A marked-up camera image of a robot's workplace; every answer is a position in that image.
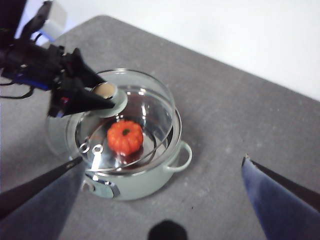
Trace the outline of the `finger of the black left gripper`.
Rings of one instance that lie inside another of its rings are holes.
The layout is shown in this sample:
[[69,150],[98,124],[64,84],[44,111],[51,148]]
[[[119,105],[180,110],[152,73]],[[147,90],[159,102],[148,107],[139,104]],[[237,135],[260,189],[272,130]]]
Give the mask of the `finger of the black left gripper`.
[[53,118],[94,110],[112,109],[115,104],[86,89],[79,78],[63,77],[51,91],[47,115]]
[[86,88],[94,88],[105,81],[84,61],[79,48],[63,57],[64,68],[69,77],[78,79]]

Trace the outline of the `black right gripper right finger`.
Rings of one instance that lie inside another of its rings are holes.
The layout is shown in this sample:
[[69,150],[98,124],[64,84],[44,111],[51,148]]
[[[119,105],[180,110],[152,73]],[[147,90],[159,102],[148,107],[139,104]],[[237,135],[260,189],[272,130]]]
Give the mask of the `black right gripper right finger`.
[[253,161],[241,163],[243,183],[268,240],[318,240],[320,194]]

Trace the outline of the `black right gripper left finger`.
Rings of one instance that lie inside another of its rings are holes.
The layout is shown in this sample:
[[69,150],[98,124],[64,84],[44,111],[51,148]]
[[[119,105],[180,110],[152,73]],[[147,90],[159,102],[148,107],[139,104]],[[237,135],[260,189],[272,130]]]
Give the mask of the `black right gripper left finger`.
[[2,240],[57,240],[79,194],[81,157],[0,194]]

